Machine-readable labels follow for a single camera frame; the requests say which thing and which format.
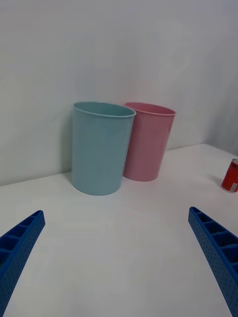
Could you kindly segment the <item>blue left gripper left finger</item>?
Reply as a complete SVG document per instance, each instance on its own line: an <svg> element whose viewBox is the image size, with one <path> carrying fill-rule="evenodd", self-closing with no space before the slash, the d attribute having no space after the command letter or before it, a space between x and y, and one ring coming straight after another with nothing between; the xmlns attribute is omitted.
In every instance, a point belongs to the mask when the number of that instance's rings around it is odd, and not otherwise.
<svg viewBox="0 0 238 317"><path fill-rule="evenodd" d="M44 226L44 213L39 210L0 237L0 316Z"/></svg>

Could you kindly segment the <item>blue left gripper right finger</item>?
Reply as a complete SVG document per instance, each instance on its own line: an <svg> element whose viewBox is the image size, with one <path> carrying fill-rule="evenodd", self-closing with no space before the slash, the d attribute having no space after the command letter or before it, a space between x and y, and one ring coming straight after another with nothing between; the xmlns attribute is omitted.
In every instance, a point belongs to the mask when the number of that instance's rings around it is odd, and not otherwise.
<svg viewBox="0 0 238 317"><path fill-rule="evenodd" d="M195 207L189 209L188 222L232 316L238 316L238 238Z"/></svg>

